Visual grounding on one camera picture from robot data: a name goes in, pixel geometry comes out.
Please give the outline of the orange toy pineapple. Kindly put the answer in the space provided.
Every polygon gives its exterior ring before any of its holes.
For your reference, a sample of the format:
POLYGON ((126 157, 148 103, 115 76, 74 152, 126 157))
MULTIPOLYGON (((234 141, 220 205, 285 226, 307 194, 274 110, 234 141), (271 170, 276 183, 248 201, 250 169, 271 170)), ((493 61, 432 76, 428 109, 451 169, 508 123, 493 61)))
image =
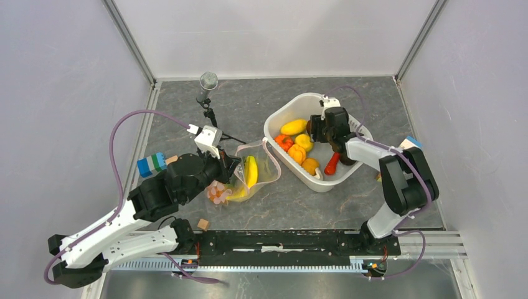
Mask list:
POLYGON ((206 187, 205 193, 215 205, 226 205, 228 204, 228 197, 233 194, 233 190, 229 185, 226 186, 218 181, 213 181, 206 187))

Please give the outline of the dark red toy fruit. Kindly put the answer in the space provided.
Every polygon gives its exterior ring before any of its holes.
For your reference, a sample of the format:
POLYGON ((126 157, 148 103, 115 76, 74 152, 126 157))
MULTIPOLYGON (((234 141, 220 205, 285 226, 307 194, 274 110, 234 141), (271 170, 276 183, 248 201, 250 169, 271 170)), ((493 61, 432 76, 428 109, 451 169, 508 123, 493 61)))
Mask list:
POLYGON ((335 138, 328 140, 328 143, 331 146, 331 149, 340 155, 344 155, 347 153, 346 143, 348 142, 348 139, 346 138, 335 138))

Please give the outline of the yellow toy bananas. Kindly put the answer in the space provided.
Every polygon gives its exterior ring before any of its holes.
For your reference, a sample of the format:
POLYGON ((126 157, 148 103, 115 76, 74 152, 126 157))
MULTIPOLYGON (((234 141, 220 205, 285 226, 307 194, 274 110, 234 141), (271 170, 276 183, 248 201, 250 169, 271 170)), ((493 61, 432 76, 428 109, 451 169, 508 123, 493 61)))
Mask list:
POLYGON ((230 185, 233 194, 228 197, 229 202, 246 201, 264 185, 273 183, 279 178, 276 164, 269 158, 248 155, 242 162, 233 177, 234 183, 230 185))

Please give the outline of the clear zip top bag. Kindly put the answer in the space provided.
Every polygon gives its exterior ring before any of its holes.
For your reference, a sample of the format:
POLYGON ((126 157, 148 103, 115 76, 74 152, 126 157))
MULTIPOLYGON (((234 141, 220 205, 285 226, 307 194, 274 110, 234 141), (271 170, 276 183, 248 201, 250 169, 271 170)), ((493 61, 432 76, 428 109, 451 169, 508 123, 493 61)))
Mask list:
POLYGON ((277 181, 281 167, 269 149, 269 141, 238 146, 235 156, 241 159, 229 183, 212 182, 205 190, 207 198, 216 205, 243 202, 253 197, 263 186, 277 181))

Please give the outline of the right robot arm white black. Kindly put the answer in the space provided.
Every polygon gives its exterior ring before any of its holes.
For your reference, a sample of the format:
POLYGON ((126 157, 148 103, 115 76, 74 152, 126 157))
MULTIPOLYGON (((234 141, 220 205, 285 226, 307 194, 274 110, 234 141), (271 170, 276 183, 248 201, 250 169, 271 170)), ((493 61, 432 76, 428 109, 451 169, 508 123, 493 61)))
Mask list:
POLYGON ((376 254, 406 218, 438 199, 438 185, 419 147, 394 148, 367 139, 351 130, 349 114, 343 107, 311 115, 306 129, 314 142, 330 144, 342 164, 360 162, 381 175, 385 202, 362 224, 359 233, 359 244, 365 253, 376 254))

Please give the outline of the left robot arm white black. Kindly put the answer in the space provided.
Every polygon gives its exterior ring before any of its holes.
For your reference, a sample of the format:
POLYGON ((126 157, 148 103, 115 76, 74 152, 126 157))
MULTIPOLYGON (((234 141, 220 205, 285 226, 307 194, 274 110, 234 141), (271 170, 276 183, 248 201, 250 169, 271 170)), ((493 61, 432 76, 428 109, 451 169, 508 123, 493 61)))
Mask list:
POLYGON ((176 213, 213 182, 229 183, 241 163, 241 158, 225 151, 218 158, 210 153, 181 155, 130 191, 127 199, 88 232, 50 237, 48 247, 54 257, 46 266, 45 281, 80 288, 112 267, 145 255, 192 252, 197 237, 185 219, 175 219, 146 235, 127 235, 176 213))

